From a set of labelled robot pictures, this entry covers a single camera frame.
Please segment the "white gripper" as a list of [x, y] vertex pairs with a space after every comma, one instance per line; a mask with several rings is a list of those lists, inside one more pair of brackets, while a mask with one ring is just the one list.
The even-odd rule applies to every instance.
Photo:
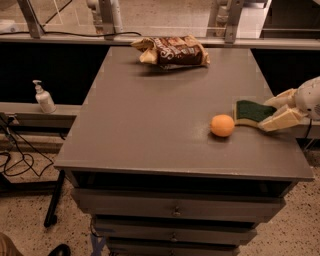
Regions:
[[320, 76], [304, 82], [297, 91], [288, 89], [264, 104], [278, 109], [258, 123], [258, 127], [265, 132], [296, 126], [307, 114], [310, 119], [320, 120]]

